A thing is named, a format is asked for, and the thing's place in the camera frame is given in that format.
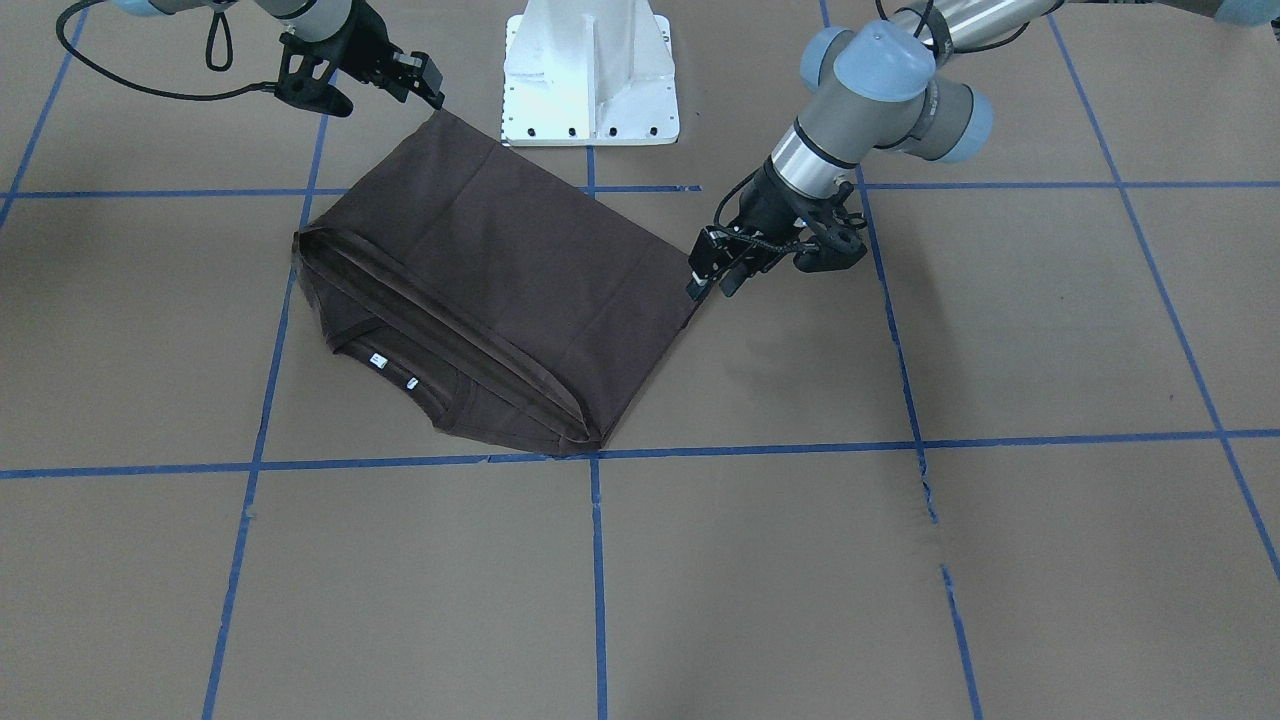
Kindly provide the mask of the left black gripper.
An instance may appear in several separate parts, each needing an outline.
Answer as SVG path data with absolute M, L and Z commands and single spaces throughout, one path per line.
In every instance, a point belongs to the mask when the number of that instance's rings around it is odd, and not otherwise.
M 805 218 L 812 211 L 844 206 L 851 183 L 841 174 L 831 195 L 813 199 L 787 184 L 772 165 L 742 178 L 716 208 L 716 228 L 703 228 L 687 263 L 686 293 L 703 301 L 712 286 L 730 299 L 754 275 L 767 273 L 776 259 L 803 249 L 810 237 Z

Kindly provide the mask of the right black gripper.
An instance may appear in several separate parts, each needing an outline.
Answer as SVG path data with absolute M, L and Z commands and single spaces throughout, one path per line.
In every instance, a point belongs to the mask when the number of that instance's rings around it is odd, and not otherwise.
M 426 53 L 404 53 L 390 41 L 387 23 L 366 1 L 352 1 L 349 15 L 330 38 L 311 42 L 300 61 L 310 77 L 325 65 L 320 77 L 329 81 L 340 70 L 361 83 L 385 90 L 398 102 L 413 95 L 440 110 L 445 102 L 443 74 Z

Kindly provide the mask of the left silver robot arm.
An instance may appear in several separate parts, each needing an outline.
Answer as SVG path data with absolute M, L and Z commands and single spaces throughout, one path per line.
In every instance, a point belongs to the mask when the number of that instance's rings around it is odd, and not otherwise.
M 810 91 L 762 167 L 714 217 L 689 255 L 687 295 L 733 295 L 783 258 L 805 273 L 840 272 L 867 255 L 865 219 L 847 210 L 854 174 L 874 151 L 960 163 L 984 146 L 989 100 L 941 74 L 955 56 L 1014 41 L 1059 9 L 1056 1 L 909 1 L 851 29 L 823 28 L 803 51 Z

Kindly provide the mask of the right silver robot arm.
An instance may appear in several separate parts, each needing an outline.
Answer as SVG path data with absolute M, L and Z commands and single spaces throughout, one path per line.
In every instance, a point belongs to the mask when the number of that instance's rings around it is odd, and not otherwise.
M 79 59 L 101 76 L 134 91 L 188 102 L 216 102 L 247 94 L 270 94 L 305 111 L 349 117 L 352 101 L 332 79 L 342 72 L 362 85 L 406 102 L 413 95 L 442 109 L 443 76 L 426 53 L 407 53 L 388 36 L 387 24 L 366 1 L 261 1 L 259 6 L 283 27 L 282 63 L 274 81 L 221 94 L 178 94 L 124 79 L 86 56 Z

